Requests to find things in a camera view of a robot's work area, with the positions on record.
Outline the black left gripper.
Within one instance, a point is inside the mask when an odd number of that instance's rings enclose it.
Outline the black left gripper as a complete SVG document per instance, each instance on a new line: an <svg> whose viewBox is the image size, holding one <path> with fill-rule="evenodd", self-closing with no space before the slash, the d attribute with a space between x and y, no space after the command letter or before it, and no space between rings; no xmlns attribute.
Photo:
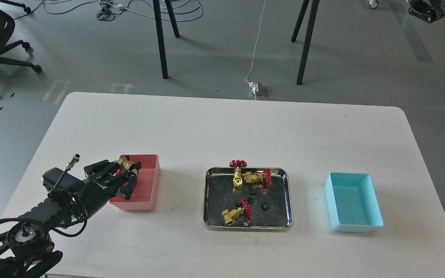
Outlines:
<svg viewBox="0 0 445 278"><path fill-rule="evenodd" d="M109 160L85 166L85 176L90 177L84 180L68 174L68 192L71 194L71 200L76 203L75 209L90 218L115 197L118 190L123 199L130 200L137 185L138 171L142 168L141 162L134 163L134 169L119 174L120 178L113 176L120 169L120 165Z"/></svg>

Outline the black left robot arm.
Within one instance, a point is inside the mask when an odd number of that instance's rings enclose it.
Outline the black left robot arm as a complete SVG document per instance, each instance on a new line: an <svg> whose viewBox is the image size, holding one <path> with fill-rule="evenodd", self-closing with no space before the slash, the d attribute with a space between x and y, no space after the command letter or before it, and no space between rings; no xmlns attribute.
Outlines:
<svg viewBox="0 0 445 278"><path fill-rule="evenodd" d="M65 169L53 168L43 174L48 196L25 214L0 219L0 225L15 225L0 234L0 278L39 278L63 257L54 251L50 232L75 237L83 232L91 218L110 199L129 200L137 185L141 162L129 156L115 161L103 160L85 166L85 179L69 174L78 154Z"/></svg>

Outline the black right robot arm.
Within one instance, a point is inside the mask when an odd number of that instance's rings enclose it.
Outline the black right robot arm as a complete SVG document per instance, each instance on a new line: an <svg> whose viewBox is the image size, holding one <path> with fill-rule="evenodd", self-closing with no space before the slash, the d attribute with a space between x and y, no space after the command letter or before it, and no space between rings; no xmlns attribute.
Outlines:
<svg viewBox="0 0 445 278"><path fill-rule="evenodd" d="M427 23L445 17L445 0L407 0L409 14Z"/></svg>

